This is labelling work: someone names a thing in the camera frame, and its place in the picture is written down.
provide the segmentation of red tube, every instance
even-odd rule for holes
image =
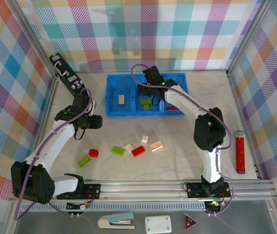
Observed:
[[[237,131],[235,133],[235,138],[236,138],[236,172],[238,174],[245,174],[246,173],[244,137],[245,137],[245,133],[243,131]]]

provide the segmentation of blue plastic tray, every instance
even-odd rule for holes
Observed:
[[[188,93],[185,73],[165,73],[163,78],[173,79],[182,89]],[[135,74],[139,82],[146,82],[143,74]],[[172,106],[166,101],[161,100],[159,105],[150,105],[150,110],[145,111],[140,104],[142,99],[152,99],[149,96],[138,96],[137,84],[130,74],[108,75],[106,83],[105,108],[107,116],[156,116],[156,115],[182,115],[180,110],[166,110]],[[124,95],[124,104],[119,105],[119,95]]]

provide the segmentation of white lego brick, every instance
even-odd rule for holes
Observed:
[[[143,135],[142,142],[147,143],[148,142],[148,136]]]
[[[134,150],[133,146],[130,145],[130,144],[127,144],[127,145],[125,146],[125,149],[126,149],[129,153],[132,152],[132,150]]]
[[[119,105],[124,104],[124,95],[119,95]]]
[[[152,150],[152,152],[153,152],[153,151],[155,151],[155,150],[158,150],[158,149],[162,148],[162,147],[163,147],[163,144],[162,144],[161,141],[157,141],[157,142],[155,142],[154,144],[151,144],[149,147],[151,148],[151,150]]]

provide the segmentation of plaid wallpaper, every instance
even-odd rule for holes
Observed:
[[[261,1],[19,3],[47,54],[60,52],[77,72],[120,72],[141,62],[163,71],[226,68]]]
[[[12,191],[10,167],[34,148],[51,81],[12,12],[0,0],[0,228]]]
[[[234,71],[233,82],[264,176],[277,189],[277,0]]]

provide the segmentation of warning triangle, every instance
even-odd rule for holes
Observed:
[[[197,222],[193,220],[190,216],[188,216],[186,213],[184,213],[184,215],[185,215],[185,230],[197,224]]]

